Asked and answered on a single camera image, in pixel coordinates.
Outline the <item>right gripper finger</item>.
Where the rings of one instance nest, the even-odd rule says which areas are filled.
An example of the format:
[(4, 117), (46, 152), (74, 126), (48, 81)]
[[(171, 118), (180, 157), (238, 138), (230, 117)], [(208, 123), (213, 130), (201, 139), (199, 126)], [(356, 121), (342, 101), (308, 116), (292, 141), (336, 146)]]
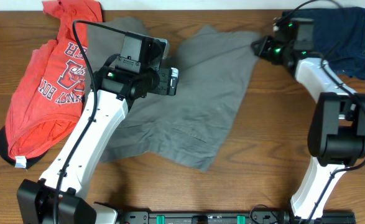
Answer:
[(262, 46), (261, 45), (252, 45), (251, 49), (254, 52), (255, 56), (262, 58)]
[(263, 36), (261, 37), (259, 40), (256, 40), (254, 41), (252, 44), (251, 44), (251, 47), (262, 47), (264, 41), (265, 41), (266, 37)]

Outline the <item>grey shorts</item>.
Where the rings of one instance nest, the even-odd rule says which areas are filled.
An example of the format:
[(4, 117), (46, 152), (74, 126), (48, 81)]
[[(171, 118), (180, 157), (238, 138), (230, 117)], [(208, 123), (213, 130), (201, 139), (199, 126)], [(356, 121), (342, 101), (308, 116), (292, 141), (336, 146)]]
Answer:
[(220, 32), (206, 25), (184, 40), (164, 64), (179, 71), (174, 96), (136, 100), (116, 128), (101, 162), (156, 153), (208, 170), (227, 138), (257, 62), (253, 31)]

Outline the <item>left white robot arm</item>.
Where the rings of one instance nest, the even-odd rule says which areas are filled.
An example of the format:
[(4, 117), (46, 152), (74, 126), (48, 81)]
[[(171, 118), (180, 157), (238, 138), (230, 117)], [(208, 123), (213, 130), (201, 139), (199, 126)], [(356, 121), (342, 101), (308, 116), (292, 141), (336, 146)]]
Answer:
[(111, 68), (94, 74), (94, 90), (57, 158), (39, 180), (23, 180), (17, 201), (24, 223), (115, 223), (118, 211), (86, 202), (99, 159), (134, 100), (147, 93), (176, 94), (176, 68)]

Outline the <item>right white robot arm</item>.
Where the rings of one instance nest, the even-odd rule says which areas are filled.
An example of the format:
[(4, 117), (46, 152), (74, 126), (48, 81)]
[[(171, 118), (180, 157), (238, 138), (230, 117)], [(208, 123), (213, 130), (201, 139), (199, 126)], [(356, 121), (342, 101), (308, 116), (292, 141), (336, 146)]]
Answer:
[(316, 103), (307, 145), (310, 163), (290, 210), (263, 206), (249, 213), (253, 223), (355, 223), (352, 212), (326, 212), (340, 178), (365, 166), (365, 94), (348, 87), (309, 38), (265, 36), (251, 44), (254, 54), (283, 65)]

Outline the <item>folded navy garment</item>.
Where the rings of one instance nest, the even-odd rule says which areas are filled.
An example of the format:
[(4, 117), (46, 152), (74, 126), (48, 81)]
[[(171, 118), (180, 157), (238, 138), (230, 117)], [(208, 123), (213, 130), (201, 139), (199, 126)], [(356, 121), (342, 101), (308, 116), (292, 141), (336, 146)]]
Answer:
[(292, 17), (314, 20), (314, 49), (334, 72), (365, 80), (365, 8), (302, 9)]

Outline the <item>red printed t-shirt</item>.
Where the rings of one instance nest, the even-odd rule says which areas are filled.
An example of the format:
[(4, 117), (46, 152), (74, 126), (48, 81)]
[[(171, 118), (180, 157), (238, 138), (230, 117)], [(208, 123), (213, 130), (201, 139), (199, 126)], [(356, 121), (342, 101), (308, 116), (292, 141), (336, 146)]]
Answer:
[(88, 50), (85, 21), (102, 22), (98, 1), (45, 1), (44, 13), (60, 19), (56, 39), (32, 52), (7, 112), (11, 159), (41, 156), (76, 126), (83, 107)]

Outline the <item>black garment under t-shirt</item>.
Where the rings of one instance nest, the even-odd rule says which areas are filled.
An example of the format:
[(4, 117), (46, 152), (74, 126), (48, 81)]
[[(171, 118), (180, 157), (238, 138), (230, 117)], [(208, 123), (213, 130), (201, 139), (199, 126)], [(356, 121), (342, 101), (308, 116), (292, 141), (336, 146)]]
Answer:
[(41, 158), (44, 157), (44, 155), (46, 155), (46, 152), (43, 153), (42, 155), (38, 156), (38, 157), (33, 157), (30, 159), (12, 159), (9, 155), (8, 155), (8, 143), (7, 143), (7, 139), (6, 139), (6, 130), (5, 127), (3, 126), (0, 129), (0, 157), (5, 160), (8, 164), (14, 166), (15, 168), (21, 168), (21, 169), (29, 169), (31, 168), (34, 164), (36, 164), (38, 161), (41, 160)]

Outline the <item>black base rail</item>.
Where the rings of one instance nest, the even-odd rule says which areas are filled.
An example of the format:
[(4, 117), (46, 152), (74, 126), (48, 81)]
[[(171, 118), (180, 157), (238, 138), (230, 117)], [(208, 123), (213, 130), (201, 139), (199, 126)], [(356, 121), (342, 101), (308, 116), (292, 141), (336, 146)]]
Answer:
[(288, 212), (255, 211), (252, 213), (149, 213), (120, 214), (119, 224), (284, 224), (306, 223)]

